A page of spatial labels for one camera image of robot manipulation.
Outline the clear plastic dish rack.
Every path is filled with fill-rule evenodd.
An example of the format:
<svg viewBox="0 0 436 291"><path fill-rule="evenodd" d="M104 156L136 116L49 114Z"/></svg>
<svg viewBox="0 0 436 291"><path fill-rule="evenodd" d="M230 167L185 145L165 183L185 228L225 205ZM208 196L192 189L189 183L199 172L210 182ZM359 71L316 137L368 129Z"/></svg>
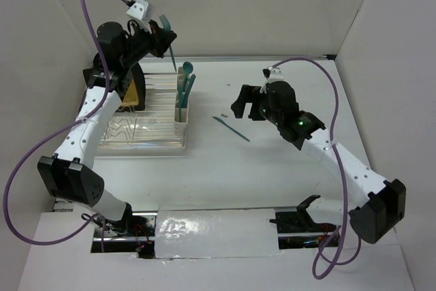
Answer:
<svg viewBox="0 0 436 291"><path fill-rule="evenodd" d="M97 146L96 156L176 155L183 152L184 136L174 133L176 72L149 72L145 109L116 112Z"/></svg>

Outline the yellow square plate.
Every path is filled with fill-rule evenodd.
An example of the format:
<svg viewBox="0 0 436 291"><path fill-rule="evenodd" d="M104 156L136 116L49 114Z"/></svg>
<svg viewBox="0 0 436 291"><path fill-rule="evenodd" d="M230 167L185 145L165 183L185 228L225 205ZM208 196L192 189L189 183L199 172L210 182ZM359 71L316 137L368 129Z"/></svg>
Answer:
<svg viewBox="0 0 436 291"><path fill-rule="evenodd" d="M106 77L101 65L87 68L82 73L89 88L106 86ZM109 72L109 92L113 91L122 101L117 112L135 112L145 109L146 82L138 63L125 72Z"/></svg>

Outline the white taped cover panel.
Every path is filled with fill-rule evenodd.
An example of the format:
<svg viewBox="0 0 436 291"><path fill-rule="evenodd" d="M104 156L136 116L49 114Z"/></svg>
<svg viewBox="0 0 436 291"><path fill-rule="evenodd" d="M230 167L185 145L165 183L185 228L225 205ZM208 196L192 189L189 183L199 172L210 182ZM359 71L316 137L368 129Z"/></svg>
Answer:
<svg viewBox="0 0 436 291"><path fill-rule="evenodd" d="M280 254L273 209L160 211L159 259L263 258Z"/></svg>

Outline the white utensil holder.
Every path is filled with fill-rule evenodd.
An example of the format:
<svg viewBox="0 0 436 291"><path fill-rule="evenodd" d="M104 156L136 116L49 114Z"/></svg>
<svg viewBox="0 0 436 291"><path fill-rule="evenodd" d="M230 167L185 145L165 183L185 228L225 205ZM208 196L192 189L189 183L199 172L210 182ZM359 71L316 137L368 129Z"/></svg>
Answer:
<svg viewBox="0 0 436 291"><path fill-rule="evenodd" d="M178 72L176 75L176 83L177 80L184 79L183 65L178 68ZM174 133L176 136L184 136L185 128L187 127L187 107L186 108L177 108L175 102L175 110L174 110Z"/></svg>

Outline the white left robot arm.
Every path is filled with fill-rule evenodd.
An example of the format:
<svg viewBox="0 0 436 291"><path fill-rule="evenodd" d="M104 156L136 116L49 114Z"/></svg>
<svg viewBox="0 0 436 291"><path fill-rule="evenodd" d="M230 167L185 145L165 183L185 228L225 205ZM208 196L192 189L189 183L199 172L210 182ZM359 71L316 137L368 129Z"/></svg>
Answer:
<svg viewBox="0 0 436 291"><path fill-rule="evenodd" d="M102 52L83 71L87 85L78 113L62 144L50 157L42 156L37 169L51 196L81 204L100 214L113 231L128 235L144 219L134 217L131 205L106 190L104 180L93 171L97 147L113 114L145 108L146 82L139 61L148 54L162 58L176 39L165 22L150 22L145 31L133 20L124 29L117 22L97 28Z"/></svg>

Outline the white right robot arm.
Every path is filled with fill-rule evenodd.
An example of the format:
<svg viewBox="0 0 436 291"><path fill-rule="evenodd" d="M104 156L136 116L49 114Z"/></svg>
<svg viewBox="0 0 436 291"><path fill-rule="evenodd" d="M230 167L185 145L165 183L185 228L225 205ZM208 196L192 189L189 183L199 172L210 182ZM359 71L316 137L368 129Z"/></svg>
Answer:
<svg viewBox="0 0 436 291"><path fill-rule="evenodd" d="M299 108L293 88L284 81L263 87L243 85L231 105L237 119L247 104L253 121L269 121L280 136L347 183L356 208L348 211L354 232L365 242L377 243L405 215L406 186L371 170L339 142L314 114Z"/></svg>

